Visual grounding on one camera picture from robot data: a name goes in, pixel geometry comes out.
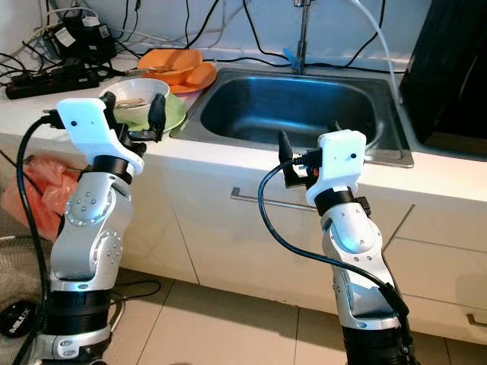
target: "cabinet handle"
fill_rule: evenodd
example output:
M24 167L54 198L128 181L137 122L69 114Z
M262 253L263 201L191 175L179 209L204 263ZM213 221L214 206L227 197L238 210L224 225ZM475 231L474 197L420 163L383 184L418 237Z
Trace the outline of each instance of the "cabinet handle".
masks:
M476 325L477 327L487 327L487 323L477 322L473 314L469 313L466 315L466 318L469 320L470 325Z
M243 202L251 202L251 203L259 202L259 199L254 198L253 196L240 195L240 188L236 188L236 187L232 189L230 194L230 199L241 200ZM316 211L315 207L311 207L309 205L286 203L286 202L280 202L278 200L271 200L271 199L266 199L264 200L264 202L268 205L277 205L278 207L299 209L300 211Z

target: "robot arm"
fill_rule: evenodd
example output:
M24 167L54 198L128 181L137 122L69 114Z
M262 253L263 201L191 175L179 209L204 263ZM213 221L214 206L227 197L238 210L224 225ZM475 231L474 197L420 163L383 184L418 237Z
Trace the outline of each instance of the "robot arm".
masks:
M149 131L129 132L113 117L114 96L67 99L57 111L91 171L83 173L66 205L65 222L51 253L50 295L44 329L34 341L30 365L93 363L111 340L110 292L132 219L129 184L144 168L145 144L160 141L164 97L149 113Z
M382 256L382 236L369 218L365 198L355 198L364 166L365 136L339 130L321 135L320 148L292 159L285 134L279 136L279 168L259 188L259 207L271 234L291 251L333 268L333 290L342 325L348 365L416 365L407 321L407 306ZM298 177L292 164L305 165ZM316 205L326 256L292 246L275 232L263 206L263 188L282 168L287 187L306 185L307 200Z

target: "green plate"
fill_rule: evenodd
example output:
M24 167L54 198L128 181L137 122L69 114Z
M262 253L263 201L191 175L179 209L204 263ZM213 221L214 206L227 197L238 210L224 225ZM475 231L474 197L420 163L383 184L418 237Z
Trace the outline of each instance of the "green plate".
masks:
M176 128L179 124L184 122L185 118L186 106L184 105L184 102L179 97L169 93L166 99L166 128L164 128L164 133ZM135 124L134 122L129 122L127 120L123 120L123 122L129 125L130 131L143 131L149 128L148 122L142 124Z

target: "white bowl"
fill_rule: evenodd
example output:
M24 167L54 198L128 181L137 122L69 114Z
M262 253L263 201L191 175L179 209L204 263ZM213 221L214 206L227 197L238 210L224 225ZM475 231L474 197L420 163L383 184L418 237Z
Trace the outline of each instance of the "white bowl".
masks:
M113 114L115 114L117 122L126 123L129 127L146 125L146 128L148 128L148 113L152 100L157 93L163 94L167 99L170 90L169 85L160 80L133 78L110 85L100 93L100 96L103 96L107 91L115 94L117 100L142 98L147 101L147 105L128 109L115 109Z

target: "red plastic bag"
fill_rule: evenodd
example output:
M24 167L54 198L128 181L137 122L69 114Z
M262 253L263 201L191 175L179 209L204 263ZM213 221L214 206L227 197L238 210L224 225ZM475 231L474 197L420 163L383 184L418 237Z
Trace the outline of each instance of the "red plastic bag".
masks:
M64 214L65 204L76 190L77 174L67 173L62 163L46 156L35 156L29 165L24 166L24 172L42 193L24 179L27 198L39 234L54 241L61 223L58 214ZM16 179L13 179L4 191L0 205L24 226L29 227Z

